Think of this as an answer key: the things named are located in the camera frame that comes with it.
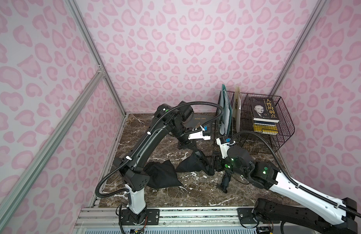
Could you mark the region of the dark green hair dryer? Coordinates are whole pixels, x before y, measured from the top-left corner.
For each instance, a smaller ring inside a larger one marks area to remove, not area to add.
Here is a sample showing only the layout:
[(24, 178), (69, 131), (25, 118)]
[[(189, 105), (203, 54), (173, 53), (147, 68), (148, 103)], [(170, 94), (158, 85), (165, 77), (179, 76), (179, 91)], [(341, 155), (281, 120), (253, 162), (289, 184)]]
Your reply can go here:
[(227, 188), (229, 186), (229, 183), (231, 181), (231, 173), (229, 171), (225, 171), (224, 175), (222, 176), (221, 183), (219, 185), (219, 188), (221, 191), (225, 194), (227, 194)]

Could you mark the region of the black pouch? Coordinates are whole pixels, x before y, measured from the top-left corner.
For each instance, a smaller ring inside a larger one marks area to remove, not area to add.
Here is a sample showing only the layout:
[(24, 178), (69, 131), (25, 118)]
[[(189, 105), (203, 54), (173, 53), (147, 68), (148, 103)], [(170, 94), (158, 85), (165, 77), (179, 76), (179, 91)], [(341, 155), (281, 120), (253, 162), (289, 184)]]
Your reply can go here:
[(193, 151), (192, 154), (183, 160), (175, 169), (177, 173), (201, 172), (204, 171), (208, 176), (213, 176), (215, 170), (211, 161), (201, 150)]
[(147, 184), (150, 188), (162, 189), (183, 186), (178, 180), (177, 173), (170, 160), (163, 163), (149, 162), (143, 171), (150, 176)]

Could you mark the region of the grey hair dryer pouch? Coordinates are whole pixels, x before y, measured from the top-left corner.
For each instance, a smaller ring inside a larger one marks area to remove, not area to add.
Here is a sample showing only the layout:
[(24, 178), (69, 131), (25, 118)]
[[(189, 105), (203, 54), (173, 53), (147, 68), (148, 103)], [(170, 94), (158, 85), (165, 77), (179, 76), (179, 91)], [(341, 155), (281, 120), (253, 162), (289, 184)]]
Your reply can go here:
[(197, 130), (200, 126), (210, 126), (212, 127), (212, 123), (206, 123), (207, 121), (210, 121), (213, 118), (211, 113), (193, 113), (191, 117), (189, 117), (186, 122), (184, 122), (184, 125), (186, 129), (191, 130)]

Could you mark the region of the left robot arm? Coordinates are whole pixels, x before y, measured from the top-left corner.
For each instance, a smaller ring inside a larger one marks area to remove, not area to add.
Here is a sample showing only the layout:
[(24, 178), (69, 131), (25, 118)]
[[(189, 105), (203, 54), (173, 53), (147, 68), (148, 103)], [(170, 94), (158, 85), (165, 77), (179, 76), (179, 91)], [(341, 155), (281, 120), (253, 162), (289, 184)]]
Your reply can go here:
[[(193, 105), (216, 107), (218, 115), (197, 128), (187, 129), (184, 126), (184, 122), (193, 113)], [(125, 157), (119, 158), (115, 170), (103, 177), (97, 184), (95, 189), (96, 197), (109, 198), (119, 193), (126, 193), (129, 200), (127, 206), (128, 214), (136, 223), (142, 223), (146, 216), (147, 209), (144, 199), (144, 189), (150, 181), (150, 176), (144, 172), (144, 167), (159, 143), (168, 134), (175, 137), (179, 141), (179, 149), (192, 150), (191, 156), (188, 157), (186, 161), (188, 164), (193, 163), (193, 165), (187, 165), (186, 168), (191, 171), (204, 171), (207, 175), (212, 176), (214, 174), (212, 163), (206, 158), (205, 154), (198, 149), (196, 141), (190, 139), (190, 136), (204, 132), (205, 126), (222, 117), (223, 113), (223, 107), (216, 103), (206, 101), (182, 101), (175, 107), (167, 104), (160, 105), (154, 114), (148, 130), (141, 136), (133, 149), (130, 150)], [(116, 172), (120, 173), (125, 185), (124, 188), (108, 194), (102, 194), (100, 188)]]

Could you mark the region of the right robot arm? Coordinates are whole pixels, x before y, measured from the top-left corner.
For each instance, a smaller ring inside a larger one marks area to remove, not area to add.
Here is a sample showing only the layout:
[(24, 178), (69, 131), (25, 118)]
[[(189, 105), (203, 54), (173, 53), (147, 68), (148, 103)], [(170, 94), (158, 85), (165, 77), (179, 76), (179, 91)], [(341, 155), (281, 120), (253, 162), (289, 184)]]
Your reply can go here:
[(216, 139), (220, 154), (214, 160), (216, 171), (225, 174), (219, 188), (227, 193), (229, 182), (234, 174), (246, 179), (248, 184), (290, 198), (300, 207), (277, 204), (267, 199), (258, 199), (249, 215), (257, 223), (280, 222), (280, 229), (285, 223), (291, 223), (312, 229), (320, 234), (356, 234), (361, 219), (357, 203), (350, 199), (338, 199), (321, 193), (289, 176), (280, 162), (254, 160), (249, 152), (240, 147), (235, 138), (222, 136)]

